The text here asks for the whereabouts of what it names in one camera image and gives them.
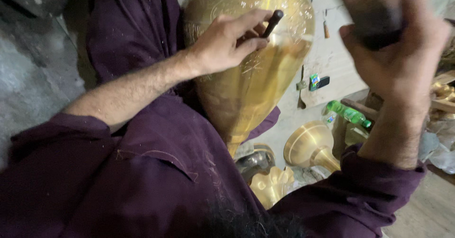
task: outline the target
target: hand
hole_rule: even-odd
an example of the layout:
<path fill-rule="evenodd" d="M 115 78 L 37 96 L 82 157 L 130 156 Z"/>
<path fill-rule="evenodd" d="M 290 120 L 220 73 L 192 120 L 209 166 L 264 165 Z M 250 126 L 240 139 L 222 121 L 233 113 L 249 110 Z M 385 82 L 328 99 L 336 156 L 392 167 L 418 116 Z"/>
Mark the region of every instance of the hand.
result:
<path fill-rule="evenodd" d="M 450 33 L 450 26 L 433 15 L 427 0 L 402 0 L 407 27 L 400 42 L 379 52 L 361 45 L 353 25 L 340 28 L 344 44 L 357 72 L 386 102 L 401 107 L 429 107 L 431 82 Z"/>
<path fill-rule="evenodd" d="M 254 9 L 236 19 L 217 17 L 187 51 L 195 76 L 235 67 L 250 53 L 266 47 L 268 39 L 259 36 L 266 28 L 263 22 L 272 14 L 269 10 Z"/>

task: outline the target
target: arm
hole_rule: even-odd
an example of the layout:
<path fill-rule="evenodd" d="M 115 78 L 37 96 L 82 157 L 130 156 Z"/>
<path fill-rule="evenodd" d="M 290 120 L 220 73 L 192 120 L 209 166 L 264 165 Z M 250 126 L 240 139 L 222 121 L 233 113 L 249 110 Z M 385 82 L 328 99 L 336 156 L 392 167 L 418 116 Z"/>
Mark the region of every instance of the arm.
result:
<path fill-rule="evenodd" d="M 237 19 L 220 16 L 190 49 L 103 84 L 63 112 L 96 117 L 114 132 L 179 82 L 235 67 L 251 52 L 264 48 L 268 41 L 258 36 L 265 31 L 262 23 L 271 16 L 271 11 L 260 9 Z M 240 41 L 244 35 L 247 39 Z"/>
<path fill-rule="evenodd" d="M 426 0 L 403 0 L 408 23 L 401 41 L 380 52 L 340 29 L 361 78 L 384 99 L 367 142 L 348 148 L 341 171 L 280 200 L 272 214 L 296 214 L 316 237 L 380 237 L 424 177 L 418 146 L 429 87 L 450 27 Z"/>

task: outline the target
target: mobile phone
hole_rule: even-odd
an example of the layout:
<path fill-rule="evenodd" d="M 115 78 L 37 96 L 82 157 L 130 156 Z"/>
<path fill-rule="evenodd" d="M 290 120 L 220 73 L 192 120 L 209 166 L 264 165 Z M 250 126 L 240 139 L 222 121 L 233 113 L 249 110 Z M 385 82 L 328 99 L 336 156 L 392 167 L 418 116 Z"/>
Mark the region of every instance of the mobile phone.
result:
<path fill-rule="evenodd" d="M 329 76 L 325 76 L 325 77 L 321 78 L 318 83 L 316 83 L 314 85 L 311 84 L 311 82 L 312 81 L 310 79 L 309 89 L 310 89 L 310 91 L 315 91 L 315 90 L 318 90 L 318 89 L 326 86 L 327 84 L 329 84 L 330 83 L 330 77 Z"/>

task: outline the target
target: hairy forearm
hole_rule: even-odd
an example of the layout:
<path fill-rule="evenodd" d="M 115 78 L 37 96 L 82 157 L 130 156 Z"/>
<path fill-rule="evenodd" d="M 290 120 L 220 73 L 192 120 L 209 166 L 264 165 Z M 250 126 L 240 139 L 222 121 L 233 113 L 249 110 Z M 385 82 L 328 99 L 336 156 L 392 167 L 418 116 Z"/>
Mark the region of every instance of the hairy forearm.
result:
<path fill-rule="evenodd" d="M 404 107 L 384 102 L 379 119 L 358 155 L 404 170 L 416 168 L 427 111 L 426 106 Z"/>
<path fill-rule="evenodd" d="M 185 51 L 103 84 L 73 101 L 63 112 L 92 116 L 114 132 L 175 84 L 197 76 Z"/>

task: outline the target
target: bottle cap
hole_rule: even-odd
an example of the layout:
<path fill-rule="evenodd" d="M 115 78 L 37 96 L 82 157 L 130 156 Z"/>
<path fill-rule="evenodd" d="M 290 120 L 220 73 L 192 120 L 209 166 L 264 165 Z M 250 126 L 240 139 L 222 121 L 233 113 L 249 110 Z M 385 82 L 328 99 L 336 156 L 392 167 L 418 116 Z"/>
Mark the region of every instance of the bottle cap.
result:
<path fill-rule="evenodd" d="M 368 120 L 365 120 L 365 121 L 362 123 L 362 125 L 363 125 L 365 128 L 368 128 L 368 127 L 371 126 L 371 122 L 368 121 Z"/>

